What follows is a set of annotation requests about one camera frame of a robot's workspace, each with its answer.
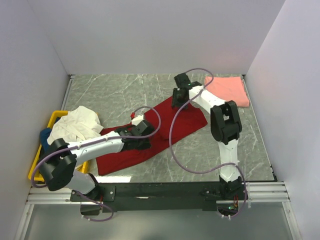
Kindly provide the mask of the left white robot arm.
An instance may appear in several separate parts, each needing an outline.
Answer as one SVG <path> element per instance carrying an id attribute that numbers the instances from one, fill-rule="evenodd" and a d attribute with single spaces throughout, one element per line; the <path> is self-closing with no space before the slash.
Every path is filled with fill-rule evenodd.
<path id="1" fill-rule="evenodd" d="M 149 137 L 154 131 L 151 123 L 141 120 L 137 125 L 121 127 L 89 140 L 67 143 L 59 138 L 49 147 L 39 172 L 51 192 L 69 188 L 94 201 L 100 195 L 97 180 L 89 173 L 76 170 L 76 166 L 107 154 L 148 149 L 151 147 Z"/>

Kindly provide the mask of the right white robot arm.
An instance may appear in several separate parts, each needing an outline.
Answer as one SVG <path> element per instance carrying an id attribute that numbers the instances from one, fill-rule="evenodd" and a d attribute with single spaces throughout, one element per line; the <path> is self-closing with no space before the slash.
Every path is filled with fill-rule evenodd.
<path id="1" fill-rule="evenodd" d="M 193 174 L 206 174 L 220 169 L 219 194 L 226 200 L 232 199 L 242 188 L 241 171 L 238 166 L 238 142 L 242 132 L 242 123 L 237 104 L 225 101 L 197 81 L 192 82 L 183 72 L 174 77 L 176 88 L 173 89 L 171 106 L 178 107 L 169 129 L 169 149 L 174 161 L 182 169 Z M 175 156 L 172 148 L 173 129 L 179 113 L 190 102 L 195 102 L 210 114 L 210 132 L 218 142 L 220 166 L 211 170 L 194 171 L 184 167 Z"/>

